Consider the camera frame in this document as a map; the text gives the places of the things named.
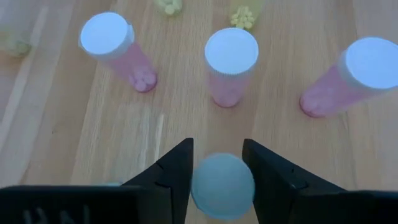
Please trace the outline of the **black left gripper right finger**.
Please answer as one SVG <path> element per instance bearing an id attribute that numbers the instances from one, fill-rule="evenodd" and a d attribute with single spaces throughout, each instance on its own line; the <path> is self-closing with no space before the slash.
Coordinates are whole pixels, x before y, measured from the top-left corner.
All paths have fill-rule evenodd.
<path id="1" fill-rule="evenodd" d="M 252 139 L 242 157 L 259 224 L 398 224 L 398 191 L 345 190 Z"/>

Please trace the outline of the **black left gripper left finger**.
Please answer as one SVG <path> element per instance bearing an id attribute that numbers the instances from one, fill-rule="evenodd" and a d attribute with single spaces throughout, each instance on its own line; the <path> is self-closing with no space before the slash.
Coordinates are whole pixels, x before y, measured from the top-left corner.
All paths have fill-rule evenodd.
<path id="1" fill-rule="evenodd" d="M 186 138 L 122 185 L 2 188 L 0 224 L 184 224 L 192 172 Z"/>

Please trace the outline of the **small teal medicine bottle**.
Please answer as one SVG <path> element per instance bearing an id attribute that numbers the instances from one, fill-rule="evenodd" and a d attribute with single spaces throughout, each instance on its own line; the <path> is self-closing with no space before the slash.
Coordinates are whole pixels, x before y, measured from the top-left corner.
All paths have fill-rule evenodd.
<path id="1" fill-rule="evenodd" d="M 32 46 L 15 26 L 0 23 L 0 51 L 13 56 L 24 57 Z"/>
<path id="2" fill-rule="evenodd" d="M 212 218 L 241 218 L 251 209 L 254 193 L 252 172 L 233 154 L 211 154 L 193 171 L 193 201 L 198 209 Z"/>

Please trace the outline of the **small yellow medicine bottle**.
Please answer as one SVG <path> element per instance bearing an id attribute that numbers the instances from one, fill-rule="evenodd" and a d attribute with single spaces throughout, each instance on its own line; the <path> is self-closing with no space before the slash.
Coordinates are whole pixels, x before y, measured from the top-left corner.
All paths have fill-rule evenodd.
<path id="1" fill-rule="evenodd" d="M 230 24 L 240 29 L 251 30 L 263 11 L 266 0 L 231 0 Z"/>
<path id="2" fill-rule="evenodd" d="M 182 0 L 154 0 L 154 3 L 167 16 L 178 14 L 183 7 Z"/>

